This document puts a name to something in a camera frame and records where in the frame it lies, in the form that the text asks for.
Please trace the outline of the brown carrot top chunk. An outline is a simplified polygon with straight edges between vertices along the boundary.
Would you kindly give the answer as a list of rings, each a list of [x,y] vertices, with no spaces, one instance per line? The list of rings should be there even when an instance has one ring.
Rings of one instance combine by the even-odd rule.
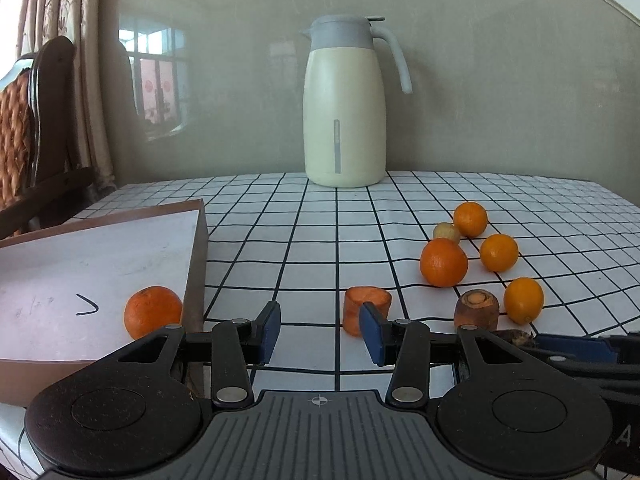
[[[485,289],[465,292],[454,308],[454,326],[476,326],[492,332],[497,329],[499,301]]]

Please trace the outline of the large dark orange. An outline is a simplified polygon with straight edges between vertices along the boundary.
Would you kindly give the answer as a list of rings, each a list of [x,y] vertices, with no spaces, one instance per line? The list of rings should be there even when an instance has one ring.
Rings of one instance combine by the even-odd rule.
[[[465,278],[468,270],[468,256],[448,238],[430,240],[421,252],[420,272],[433,286],[454,287]]]

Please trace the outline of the orange carrot chunk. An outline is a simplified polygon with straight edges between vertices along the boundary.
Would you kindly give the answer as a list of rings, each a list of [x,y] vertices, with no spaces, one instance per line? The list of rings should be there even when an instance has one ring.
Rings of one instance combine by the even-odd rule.
[[[343,328],[350,336],[360,337],[359,311],[364,304],[373,304],[387,318],[393,297],[385,289],[374,286],[354,286],[346,290],[343,302]]]

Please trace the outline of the small yellow-brown kiwi fruit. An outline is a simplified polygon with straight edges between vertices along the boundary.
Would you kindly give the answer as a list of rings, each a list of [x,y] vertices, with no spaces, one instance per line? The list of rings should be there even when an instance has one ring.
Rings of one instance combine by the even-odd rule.
[[[451,240],[454,244],[459,244],[461,233],[457,226],[449,222],[436,224],[432,234],[433,240]]]

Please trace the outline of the brown cardboard box tray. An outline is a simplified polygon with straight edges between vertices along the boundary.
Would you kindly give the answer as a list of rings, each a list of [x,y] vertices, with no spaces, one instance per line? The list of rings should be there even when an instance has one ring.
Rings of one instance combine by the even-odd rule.
[[[65,223],[2,240],[1,400],[26,406],[132,339],[128,299],[171,289],[182,324],[204,322],[208,231],[200,200]]]

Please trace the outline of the checkered white tablecloth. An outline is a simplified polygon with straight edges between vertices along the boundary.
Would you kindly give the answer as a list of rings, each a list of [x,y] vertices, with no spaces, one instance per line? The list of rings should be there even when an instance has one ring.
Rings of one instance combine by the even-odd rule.
[[[613,336],[639,328],[639,211],[593,182],[501,174],[399,171],[379,184],[331,190],[301,174],[249,174],[126,185],[70,220],[200,200],[208,248],[201,330],[254,318],[270,300],[282,328],[266,365],[250,368],[256,392],[288,390],[305,399],[273,405],[268,422],[223,422],[193,469],[203,479],[432,478],[412,466],[406,440],[369,408],[390,383],[364,343],[343,328],[345,292],[375,286],[393,297],[390,317],[447,333],[468,290],[501,296],[517,278],[544,291],[533,334]],[[454,287],[420,272],[436,224],[454,223],[462,203],[481,204],[488,226],[461,235],[469,259]],[[488,271],[480,246],[494,234],[518,243],[518,261]],[[26,406],[1,408],[1,460],[21,479],[40,474],[26,437]]]

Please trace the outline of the wooden sofa with cushions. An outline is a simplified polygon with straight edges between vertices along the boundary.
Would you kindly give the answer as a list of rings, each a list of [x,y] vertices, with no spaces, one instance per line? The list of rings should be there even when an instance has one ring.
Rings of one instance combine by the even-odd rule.
[[[58,36],[1,77],[1,236],[57,226],[96,180],[76,146],[72,42]]]

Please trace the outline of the cream thermos jug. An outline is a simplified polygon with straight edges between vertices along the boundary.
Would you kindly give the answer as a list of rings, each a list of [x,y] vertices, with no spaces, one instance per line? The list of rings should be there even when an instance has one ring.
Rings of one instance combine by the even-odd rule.
[[[402,92],[409,67],[382,16],[325,15],[303,31],[310,40],[303,91],[305,172],[327,188],[362,188],[386,175],[386,104],[373,41],[392,52]]]

